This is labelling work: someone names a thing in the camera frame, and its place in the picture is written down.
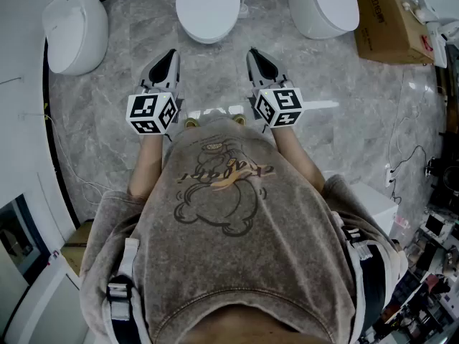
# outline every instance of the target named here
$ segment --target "black cable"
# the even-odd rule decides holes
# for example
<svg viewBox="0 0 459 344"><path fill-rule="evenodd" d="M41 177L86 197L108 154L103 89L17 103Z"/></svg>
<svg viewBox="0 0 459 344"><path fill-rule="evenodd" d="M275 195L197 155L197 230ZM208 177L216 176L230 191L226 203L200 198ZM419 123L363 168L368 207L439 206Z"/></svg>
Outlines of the black cable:
<svg viewBox="0 0 459 344"><path fill-rule="evenodd" d="M413 149L413 152L411 153L411 155L407 159L404 159L403 161L401 161L397 165L397 167L395 167L393 170L390 171L390 173L394 173L403 163L408 162L413 157L413 155L415 154L416 149L418 149L418 148L421 148L422 152L424 153L424 168L427 167L427 154L426 154L424 148L421 145L416 145L416 147L415 147L415 149ZM390 197L393 198L395 202L397 202L397 200L399 199L400 201L398 202L398 204L400 205L402 203L402 198L400 196L396 196L395 195L395 186L397 185L397 179L394 178L390 182L394 183L394 188L392 189L392 194L391 194Z"/></svg>

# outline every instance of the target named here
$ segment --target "black floor trim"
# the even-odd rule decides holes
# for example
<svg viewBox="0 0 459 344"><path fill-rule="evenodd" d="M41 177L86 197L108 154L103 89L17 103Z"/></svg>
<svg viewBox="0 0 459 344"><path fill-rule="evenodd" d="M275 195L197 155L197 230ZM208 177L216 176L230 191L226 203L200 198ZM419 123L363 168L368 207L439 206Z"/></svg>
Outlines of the black floor trim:
<svg viewBox="0 0 459 344"><path fill-rule="evenodd" d="M49 115L52 118L51 114L51 105L49 103L49 67L48 67L48 42L45 41L44 43L44 55L43 55L43 102L44 102L44 114ZM72 201L70 200L70 196L67 191L67 187L64 182L64 178L62 176L62 172L60 170L59 159L57 158L57 151L56 151L56 144L54 139L54 134L52 132L52 124L51 121L45 121L48 144L49 144L49 152L51 154L52 164L55 168L57 183L59 184L59 188L64 198L65 205L69 211L70 218L72 218L72 222L75 225L75 228L81 225L78 221L77 214L73 209Z"/></svg>

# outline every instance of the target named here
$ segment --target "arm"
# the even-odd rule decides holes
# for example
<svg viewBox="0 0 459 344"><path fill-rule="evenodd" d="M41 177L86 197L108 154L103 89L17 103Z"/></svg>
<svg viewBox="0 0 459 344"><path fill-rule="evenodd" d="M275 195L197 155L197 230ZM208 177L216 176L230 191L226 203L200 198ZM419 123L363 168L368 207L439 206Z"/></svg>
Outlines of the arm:
<svg viewBox="0 0 459 344"><path fill-rule="evenodd" d="M143 138L136 167L129 181L128 194L147 199L161 175L163 136L147 135Z"/></svg>
<svg viewBox="0 0 459 344"><path fill-rule="evenodd" d="M314 162L304 151L291 127L273 128L279 153L321 193L325 179Z"/></svg>

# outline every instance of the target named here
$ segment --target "cardboard box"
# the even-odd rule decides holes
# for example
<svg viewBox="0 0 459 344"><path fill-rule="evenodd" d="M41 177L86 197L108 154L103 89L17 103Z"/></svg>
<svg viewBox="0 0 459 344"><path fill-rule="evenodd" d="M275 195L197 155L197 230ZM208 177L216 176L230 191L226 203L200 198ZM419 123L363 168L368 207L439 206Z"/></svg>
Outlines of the cardboard box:
<svg viewBox="0 0 459 344"><path fill-rule="evenodd" d="M360 57L388 64L434 62L427 27L402 6L410 0L357 1L360 23L354 34Z"/></svg>
<svg viewBox="0 0 459 344"><path fill-rule="evenodd" d="M83 223L60 250L62 256L65 257L70 267L78 276L80 275L81 261L85 254L87 239L89 238L92 226L93 223L91 221Z"/></svg>

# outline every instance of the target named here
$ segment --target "gray marble floor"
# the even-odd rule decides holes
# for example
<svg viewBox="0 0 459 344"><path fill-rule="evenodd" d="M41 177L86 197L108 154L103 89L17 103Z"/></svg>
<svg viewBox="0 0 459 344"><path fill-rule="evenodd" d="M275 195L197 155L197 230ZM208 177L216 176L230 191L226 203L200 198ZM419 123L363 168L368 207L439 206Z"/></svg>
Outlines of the gray marble floor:
<svg viewBox="0 0 459 344"><path fill-rule="evenodd" d="M384 166L397 165L420 144L440 154L438 131L445 106L432 66L387 65L360 59L354 35L313 41L293 24L287 0L247 0L250 15L214 45L192 41L181 28L174 0L108 0L110 39L100 66L79 77L50 74L52 117L76 174L112 189L126 189L139 149L126 124L126 100L143 67L171 48L181 54L181 117L204 109L247 108L251 84L245 55L251 46L281 59L305 100L333 100L338 107L305 113L295 131L318 167L344 174L390 196ZM262 128L260 121L251 126ZM75 177L58 150L67 190L80 221L91 218L99 194ZM397 177L399 214L413 227L430 196L417 151ZM101 192L104 188L96 186Z"/></svg>

